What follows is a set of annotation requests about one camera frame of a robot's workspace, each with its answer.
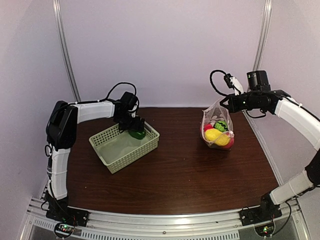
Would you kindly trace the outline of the green toy cabbage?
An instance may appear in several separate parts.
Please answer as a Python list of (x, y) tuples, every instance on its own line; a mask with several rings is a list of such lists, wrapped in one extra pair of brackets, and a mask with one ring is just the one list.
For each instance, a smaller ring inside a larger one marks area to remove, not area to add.
[(228, 124), (224, 120), (219, 120), (214, 124), (214, 128), (220, 132), (227, 132), (229, 130)]

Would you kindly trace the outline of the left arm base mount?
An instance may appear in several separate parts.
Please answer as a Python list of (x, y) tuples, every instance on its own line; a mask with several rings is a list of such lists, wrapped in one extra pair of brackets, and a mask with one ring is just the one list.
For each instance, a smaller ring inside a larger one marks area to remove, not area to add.
[(87, 210), (81, 210), (72, 207), (67, 207), (62, 210), (58, 206), (49, 206), (45, 216), (49, 219), (66, 223), (71, 226), (86, 227), (89, 218), (89, 212)]

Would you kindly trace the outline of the green toy bell pepper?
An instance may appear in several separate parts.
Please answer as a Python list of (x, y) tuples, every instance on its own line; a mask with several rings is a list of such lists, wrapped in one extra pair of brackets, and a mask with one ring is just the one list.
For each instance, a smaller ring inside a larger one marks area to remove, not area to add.
[(143, 131), (136, 131), (136, 130), (129, 130), (129, 135), (137, 140), (142, 140), (146, 136), (146, 132)]

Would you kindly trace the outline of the right circuit board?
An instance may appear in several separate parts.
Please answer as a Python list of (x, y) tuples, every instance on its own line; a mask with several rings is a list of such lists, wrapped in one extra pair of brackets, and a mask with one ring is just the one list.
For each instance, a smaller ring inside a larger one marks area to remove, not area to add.
[(275, 231), (273, 224), (262, 224), (254, 227), (256, 234), (262, 238), (272, 235)]

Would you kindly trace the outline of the aluminium corner post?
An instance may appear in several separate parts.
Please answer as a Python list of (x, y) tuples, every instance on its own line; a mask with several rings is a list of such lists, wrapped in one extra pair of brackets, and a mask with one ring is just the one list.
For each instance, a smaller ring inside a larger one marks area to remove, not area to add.
[(263, 54), (264, 54), (264, 50), (266, 47), (267, 38), (270, 30), (272, 10), (273, 10), (273, 1), (265, 0), (263, 13), (262, 13), (259, 40), (258, 40), (254, 62), (253, 62), (253, 67), (252, 67), (253, 71), (259, 70), (262, 64)]
[(55, 17), (56, 27), (58, 38), (60, 42), (61, 52), (62, 52), (62, 59), (65, 65), (68, 81), (71, 87), (71, 92), (76, 102), (81, 101), (80, 92), (76, 83), (74, 71), (72, 68), (71, 58), (68, 50), (67, 38), (64, 29), (64, 22), (63, 16), (61, 11), (61, 1), (60, 0), (53, 0), (53, 13)]

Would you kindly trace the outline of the left aluminium corner post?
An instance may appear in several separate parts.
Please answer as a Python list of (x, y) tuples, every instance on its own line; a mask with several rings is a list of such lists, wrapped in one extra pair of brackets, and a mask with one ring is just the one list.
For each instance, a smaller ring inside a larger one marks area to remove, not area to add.
[(61, 1), (60, 0), (53, 0), (53, 13), (55, 17), (56, 27), (58, 38), (60, 42), (61, 52), (62, 52), (62, 59), (65, 65), (68, 81), (71, 87), (71, 92), (76, 102), (81, 101), (80, 92), (76, 83), (74, 71), (72, 68), (71, 58), (68, 50), (67, 38), (64, 29), (64, 22), (63, 16), (61, 11)]

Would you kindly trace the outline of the aluminium front frame rail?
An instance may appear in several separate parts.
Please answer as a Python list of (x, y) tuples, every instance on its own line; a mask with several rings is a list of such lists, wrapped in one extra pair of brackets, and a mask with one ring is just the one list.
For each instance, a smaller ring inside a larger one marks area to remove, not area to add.
[[(61, 240), (54, 233), (57, 221), (46, 218), (42, 199), (31, 198), (18, 240)], [(282, 216), (259, 225), (241, 222), (233, 209), (199, 214), (139, 215), (88, 211), (86, 226), (75, 227), (66, 240), (310, 240), (310, 234), (296, 200), (281, 205)], [(276, 235), (260, 236), (257, 231), (275, 225)]]

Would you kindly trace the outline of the yellow toy corn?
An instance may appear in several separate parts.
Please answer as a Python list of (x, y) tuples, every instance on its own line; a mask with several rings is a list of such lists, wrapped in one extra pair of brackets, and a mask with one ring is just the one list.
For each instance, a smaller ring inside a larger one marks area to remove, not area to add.
[(220, 147), (228, 145), (231, 140), (228, 135), (224, 134), (216, 128), (207, 129), (204, 132), (204, 137), (208, 142), (212, 142)]

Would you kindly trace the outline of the left circuit board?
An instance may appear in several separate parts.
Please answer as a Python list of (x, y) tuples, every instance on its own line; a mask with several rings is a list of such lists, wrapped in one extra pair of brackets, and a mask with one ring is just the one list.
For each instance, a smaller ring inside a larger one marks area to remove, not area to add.
[(69, 238), (75, 231), (74, 226), (59, 222), (53, 228), (53, 233), (60, 239)]

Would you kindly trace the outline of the green plastic basket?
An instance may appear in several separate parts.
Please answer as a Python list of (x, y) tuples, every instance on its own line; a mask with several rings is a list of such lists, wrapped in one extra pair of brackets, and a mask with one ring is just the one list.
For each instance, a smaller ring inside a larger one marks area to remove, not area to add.
[(158, 147), (160, 134), (148, 123), (145, 136), (134, 138), (128, 131), (120, 132), (117, 124), (91, 136), (89, 142), (111, 174), (114, 174)]

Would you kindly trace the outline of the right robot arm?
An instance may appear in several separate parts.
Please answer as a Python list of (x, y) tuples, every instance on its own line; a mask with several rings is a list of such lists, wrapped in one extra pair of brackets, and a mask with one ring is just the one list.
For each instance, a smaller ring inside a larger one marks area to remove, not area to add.
[(238, 79), (229, 73), (223, 74), (228, 88), (234, 92), (225, 94), (220, 105), (230, 113), (259, 110), (263, 115), (270, 113), (286, 122), (299, 133), (316, 151), (308, 165), (279, 187), (267, 193), (262, 206), (256, 210), (259, 220), (268, 220), (276, 207), (311, 191), (320, 185), (320, 119), (297, 102), (284, 90), (272, 90), (266, 71), (257, 70), (246, 74), (248, 90), (244, 90)]

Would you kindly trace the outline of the clear zip top bag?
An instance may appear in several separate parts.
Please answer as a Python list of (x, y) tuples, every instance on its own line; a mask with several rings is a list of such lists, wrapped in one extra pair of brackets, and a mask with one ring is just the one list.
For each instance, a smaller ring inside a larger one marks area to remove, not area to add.
[(233, 122), (220, 100), (202, 111), (200, 136), (209, 148), (230, 151), (235, 143)]

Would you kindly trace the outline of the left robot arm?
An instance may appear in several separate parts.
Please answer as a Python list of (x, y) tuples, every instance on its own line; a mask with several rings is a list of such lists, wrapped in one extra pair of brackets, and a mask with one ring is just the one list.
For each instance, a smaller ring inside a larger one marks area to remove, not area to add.
[(49, 179), (48, 202), (53, 204), (52, 213), (61, 222), (72, 218), (72, 211), (62, 201), (67, 200), (67, 165), (71, 148), (77, 139), (79, 123), (96, 119), (113, 119), (120, 133), (142, 133), (145, 120), (137, 116), (139, 99), (126, 91), (118, 100), (101, 99), (83, 102), (58, 101), (50, 115), (45, 132), (48, 153), (47, 174)]

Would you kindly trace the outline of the red toy strawberry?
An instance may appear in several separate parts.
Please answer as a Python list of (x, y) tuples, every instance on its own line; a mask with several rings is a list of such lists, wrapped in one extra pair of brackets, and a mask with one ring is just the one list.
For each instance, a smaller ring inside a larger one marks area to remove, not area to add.
[(214, 127), (210, 123), (208, 123), (208, 124), (204, 125), (203, 131), (206, 132), (207, 130), (210, 130), (210, 129), (213, 129), (213, 128)]

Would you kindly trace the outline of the red toy apple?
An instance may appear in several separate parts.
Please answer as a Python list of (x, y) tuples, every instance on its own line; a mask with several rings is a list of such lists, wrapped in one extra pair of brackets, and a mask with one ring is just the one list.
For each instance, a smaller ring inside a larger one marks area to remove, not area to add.
[(224, 146), (224, 148), (225, 148), (225, 149), (230, 149), (230, 148), (234, 145), (234, 143), (235, 143), (235, 138), (232, 137), (232, 138), (230, 138), (229, 143)]

